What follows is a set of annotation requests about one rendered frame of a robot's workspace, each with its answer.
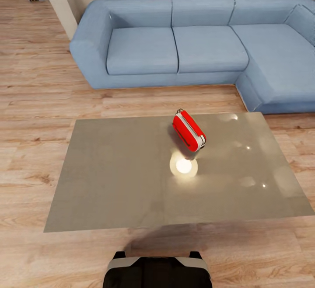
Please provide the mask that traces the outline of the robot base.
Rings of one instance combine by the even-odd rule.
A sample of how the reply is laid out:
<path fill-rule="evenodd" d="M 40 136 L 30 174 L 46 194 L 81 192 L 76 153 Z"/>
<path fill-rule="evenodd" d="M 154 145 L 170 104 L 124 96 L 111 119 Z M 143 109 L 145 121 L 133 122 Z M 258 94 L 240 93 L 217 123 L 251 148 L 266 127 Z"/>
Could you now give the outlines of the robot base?
<path fill-rule="evenodd" d="M 212 288 L 212 281 L 198 251 L 190 257 L 125 257 L 117 251 L 103 288 Z"/>

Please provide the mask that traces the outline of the radio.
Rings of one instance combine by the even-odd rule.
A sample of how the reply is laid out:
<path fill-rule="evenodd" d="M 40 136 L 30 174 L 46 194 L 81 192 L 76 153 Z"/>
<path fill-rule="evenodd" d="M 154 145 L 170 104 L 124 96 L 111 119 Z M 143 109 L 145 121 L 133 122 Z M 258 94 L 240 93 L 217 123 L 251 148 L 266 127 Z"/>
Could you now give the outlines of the radio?
<path fill-rule="evenodd" d="M 204 147 L 206 136 L 186 110 L 175 114 L 173 126 L 188 149 L 197 151 Z"/>

